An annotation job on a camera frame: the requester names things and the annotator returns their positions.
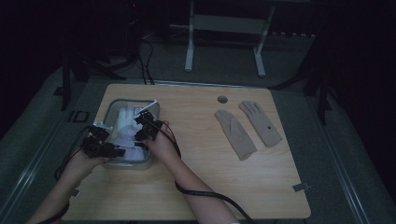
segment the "metal stand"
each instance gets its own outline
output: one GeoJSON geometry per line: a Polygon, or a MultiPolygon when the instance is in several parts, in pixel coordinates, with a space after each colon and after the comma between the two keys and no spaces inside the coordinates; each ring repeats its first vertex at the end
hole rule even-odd
{"type": "Polygon", "coordinates": [[[185,71],[190,72],[192,70],[194,30],[210,30],[260,35],[260,42],[255,48],[253,48],[253,53],[258,75],[259,77],[264,77],[265,70],[262,63],[262,47],[264,45],[265,37],[268,35],[268,29],[270,27],[271,19],[274,16],[274,12],[275,7],[271,7],[267,20],[200,15],[194,14],[194,1],[190,0],[189,45],[187,48],[185,71]]]}

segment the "dark background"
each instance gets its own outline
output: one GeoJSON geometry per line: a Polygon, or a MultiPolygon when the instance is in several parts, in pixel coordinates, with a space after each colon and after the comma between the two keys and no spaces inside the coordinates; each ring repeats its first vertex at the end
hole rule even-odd
{"type": "MultiPolygon", "coordinates": [[[[211,13],[209,8],[212,7],[205,6],[207,1],[197,2],[200,2],[198,10],[211,13]]],[[[261,15],[258,6],[253,11],[245,10],[239,1],[212,1],[211,4],[224,2],[229,6],[220,7],[221,14],[261,15]]],[[[265,1],[244,3],[268,8],[265,1]]],[[[3,105],[0,136],[19,117],[46,78],[61,66],[65,40],[73,43],[75,49],[106,60],[109,52],[105,49],[114,47],[118,35],[122,35],[121,26],[129,21],[141,19],[166,36],[167,23],[188,24],[189,17],[189,1],[183,0],[6,0],[1,2],[0,8],[0,97],[3,105]],[[114,16],[113,21],[97,20],[95,13],[106,13],[109,6],[114,7],[107,15],[114,16]],[[129,6],[132,11],[114,13],[120,6],[129,6]]],[[[317,36],[304,66],[318,67],[332,62],[330,85],[396,201],[394,2],[277,3],[271,32],[317,36]]]]}

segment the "white glove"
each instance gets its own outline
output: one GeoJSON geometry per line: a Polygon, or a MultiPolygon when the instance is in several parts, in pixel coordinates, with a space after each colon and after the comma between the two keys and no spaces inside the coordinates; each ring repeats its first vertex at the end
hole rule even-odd
{"type": "Polygon", "coordinates": [[[134,147],[134,135],[141,129],[142,125],[134,120],[134,107],[128,105],[127,108],[121,108],[117,120],[117,137],[113,144],[119,147],[134,147]]]}
{"type": "Polygon", "coordinates": [[[123,147],[125,154],[123,158],[127,161],[142,161],[145,159],[145,153],[141,147],[123,147]]]}

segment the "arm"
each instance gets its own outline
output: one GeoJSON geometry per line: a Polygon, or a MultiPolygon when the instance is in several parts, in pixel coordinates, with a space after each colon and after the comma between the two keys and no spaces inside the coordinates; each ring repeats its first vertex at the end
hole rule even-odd
{"type": "MultiPolygon", "coordinates": [[[[162,130],[173,137],[166,125],[162,126],[162,130]]],[[[177,155],[172,143],[161,132],[157,134],[155,141],[147,140],[145,144],[165,165],[172,177],[183,189],[214,192],[183,162],[177,155]]],[[[236,216],[223,200],[192,195],[183,196],[199,223],[230,224],[238,222],[236,216]]]]}
{"type": "Polygon", "coordinates": [[[105,158],[90,159],[83,151],[79,151],[66,165],[64,173],[55,187],[38,206],[27,223],[42,222],[57,215],[67,204],[74,189],[79,186],[81,180],[88,176],[95,166],[105,161],[105,158]]]}

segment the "metal frame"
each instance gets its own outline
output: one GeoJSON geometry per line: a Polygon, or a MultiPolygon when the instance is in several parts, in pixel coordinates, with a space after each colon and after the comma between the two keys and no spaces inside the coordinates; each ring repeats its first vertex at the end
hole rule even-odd
{"type": "Polygon", "coordinates": [[[355,184],[351,179],[350,173],[347,171],[340,154],[338,153],[339,149],[334,145],[334,141],[332,140],[331,135],[325,125],[320,120],[320,117],[315,112],[315,108],[312,105],[310,98],[305,98],[309,107],[309,110],[312,113],[314,120],[320,128],[320,131],[325,139],[326,145],[329,148],[330,160],[332,161],[332,165],[334,167],[334,171],[337,174],[338,180],[340,181],[340,185],[343,189],[343,192],[346,196],[346,200],[349,203],[351,212],[359,224],[370,223],[370,220],[367,216],[367,213],[361,204],[361,199],[356,191],[355,184]]]}
{"type": "Polygon", "coordinates": [[[264,77],[265,70],[262,62],[262,47],[264,45],[265,38],[268,35],[268,30],[271,20],[274,16],[274,12],[275,7],[271,7],[266,20],[208,16],[194,14],[194,0],[190,0],[189,45],[187,47],[186,64],[184,67],[185,71],[192,71],[192,60],[194,54],[194,30],[211,30],[260,35],[260,42],[256,47],[253,48],[253,54],[256,61],[258,75],[259,77],[264,77]]]}

